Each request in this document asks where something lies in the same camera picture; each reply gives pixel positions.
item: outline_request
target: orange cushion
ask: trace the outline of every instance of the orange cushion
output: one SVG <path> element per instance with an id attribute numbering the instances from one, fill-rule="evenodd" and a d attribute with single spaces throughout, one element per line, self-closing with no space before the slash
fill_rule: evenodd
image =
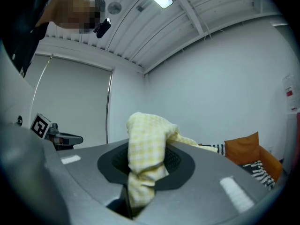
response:
<path id="1" fill-rule="evenodd" d="M 248 136 L 225 141 L 226 157 L 237 165 L 259 160 L 258 132 Z"/>

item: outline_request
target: white ceiling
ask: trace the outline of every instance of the white ceiling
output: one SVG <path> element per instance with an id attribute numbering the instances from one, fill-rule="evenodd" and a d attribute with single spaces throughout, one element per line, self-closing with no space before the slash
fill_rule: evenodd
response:
<path id="1" fill-rule="evenodd" d="M 105 1 L 106 6 L 119 2 L 122 10 L 117 15 L 106 11 L 112 27 L 102 39 L 97 39 L 95 33 L 71 34 L 52 22 L 46 36 L 94 46 L 142 67 L 144 73 L 209 33 L 245 20 L 280 14 L 270 0 L 173 0 L 166 9 L 153 0 Z"/>

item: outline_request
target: yellow checkered cloth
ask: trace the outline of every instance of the yellow checkered cloth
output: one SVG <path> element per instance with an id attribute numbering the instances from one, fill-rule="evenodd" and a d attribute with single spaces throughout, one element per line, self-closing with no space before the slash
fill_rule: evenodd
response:
<path id="1" fill-rule="evenodd" d="M 198 146 L 189 138 L 182 137 L 177 125 L 151 114 L 136 112 L 127 122 L 129 134 L 128 195 L 132 209 L 145 207 L 154 197 L 155 181 L 169 175 L 163 163 L 165 144 L 178 141 L 217 152 L 217 148 Z"/>

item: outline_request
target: person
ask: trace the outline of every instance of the person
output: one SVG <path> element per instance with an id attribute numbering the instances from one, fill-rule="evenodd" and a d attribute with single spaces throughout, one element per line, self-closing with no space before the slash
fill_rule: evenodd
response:
<path id="1" fill-rule="evenodd" d="M 25 77 L 49 22 L 76 33 L 90 33 L 105 19 L 105 0 L 11 0 L 1 38 L 14 66 Z"/>

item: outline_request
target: black hair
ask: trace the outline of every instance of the black hair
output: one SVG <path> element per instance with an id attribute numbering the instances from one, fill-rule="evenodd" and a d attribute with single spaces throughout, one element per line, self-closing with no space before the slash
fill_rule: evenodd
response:
<path id="1" fill-rule="evenodd" d="M 95 12 L 90 14 L 90 23 L 82 24 L 80 27 L 81 32 L 89 32 L 91 29 L 94 29 L 96 26 L 96 19 L 104 21 L 105 19 L 105 0 L 95 0 Z"/>

